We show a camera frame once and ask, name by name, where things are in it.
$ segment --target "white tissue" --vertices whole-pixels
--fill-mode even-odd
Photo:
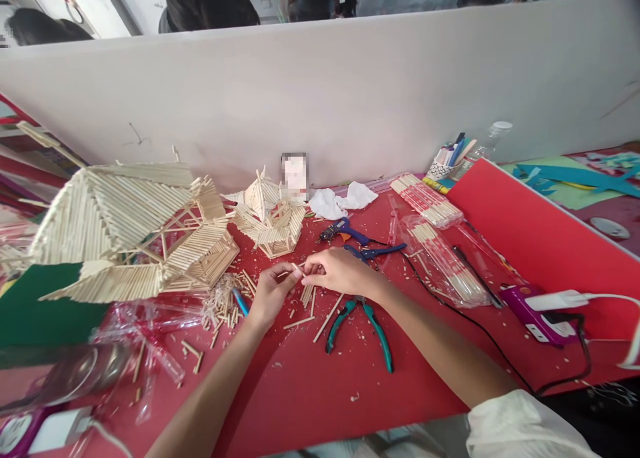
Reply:
[[[309,206],[320,218],[338,220],[347,216],[346,210],[364,208],[377,197],[376,193],[362,183],[354,181],[349,185],[346,198],[338,197],[332,190],[323,188],[316,190],[309,200]]]
[[[344,209],[362,209],[370,202],[378,198],[378,195],[372,192],[362,183],[352,181],[347,190],[347,197],[336,197],[338,206]]]

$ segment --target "hand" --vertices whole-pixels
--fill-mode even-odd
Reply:
[[[358,260],[344,248],[329,248],[307,257],[303,285],[316,285],[344,293],[362,295],[378,301],[387,278]]]
[[[289,274],[278,283],[276,277],[286,271]],[[301,276],[302,273],[296,270],[291,263],[278,263],[260,273],[247,321],[256,324],[264,332],[271,328],[275,317],[285,302],[287,294]]]

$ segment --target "white cable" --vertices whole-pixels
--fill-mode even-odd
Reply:
[[[133,455],[129,451],[129,448],[127,448],[127,446],[122,441],[118,440],[118,438],[116,438],[115,436],[110,434],[110,432],[108,432],[104,428],[104,426],[102,426],[102,423],[100,423],[98,420],[91,419],[91,422],[89,424],[92,427],[96,428],[96,430],[98,430],[98,432],[100,432],[100,434],[103,436],[103,438],[105,440],[111,442],[112,444],[114,444],[115,446],[120,448],[120,450],[122,450],[122,453],[124,453],[124,455],[127,458],[133,458]]]
[[[636,300],[635,298],[627,297],[624,295],[610,295],[606,293],[584,293],[583,296],[584,298],[587,298],[587,299],[620,298],[623,300],[632,301],[638,306],[638,308],[640,308],[640,301]],[[622,363],[618,364],[618,366],[624,369],[632,369],[632,370],[640,369],[640,365],[634,365],[634,362],[638,358],[638,352],[640,352],[640,319],[638,320],[638,324],[636,325],[635,333],[633,334],[633,338],[631,340],[631,345],[629,346],[629,352],[627,353],[627,357],[624,359]]]

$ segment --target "white plug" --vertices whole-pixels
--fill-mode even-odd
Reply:
[[[576,308],[588,304],[589,298],[576,290],[558,291],[531,298],[525,298],[525,303],[534,311],[548,311],[565,308]]]
[[[29,454],[62,448],[78,441],[88,428],[92,410],[93,407],[84,407],[48,416],[42,422]]]

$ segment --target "green-handled pliers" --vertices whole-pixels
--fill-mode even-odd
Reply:
[[[333,322],[333,326],[331,326],[331,331],[329,332],[329,338],[327,338],[327,346],[325,347],[325,351],[327,353],[332,352],[335,346],[335,335],[338,332],[338,328],[340,328],[340,324],[342,324],[347,315],[356,308],[358,303],[360,303],[362,305],[362,308],[365,309],[365,313],[367,314],[369,321],[373,325],[375,332],[378,334],[378,338],[380,338],[380,344],[382,345],[382,351],[385,354],[387,370],[388,372],[393,373],[393,360],[391,359],[391,350],[389,349],[387,337],[385,336],[384,330],[382,330],[382,326],[380,326],[380,323],[378,323],[378,320],[373,314],[373,308],[367,304],[364,296],[354,295],[353,299],[346,302],[345,306],[342,308],[342,310],[340,310],[340,313],[338,313],[338,316],[336,316],[335,321]]]

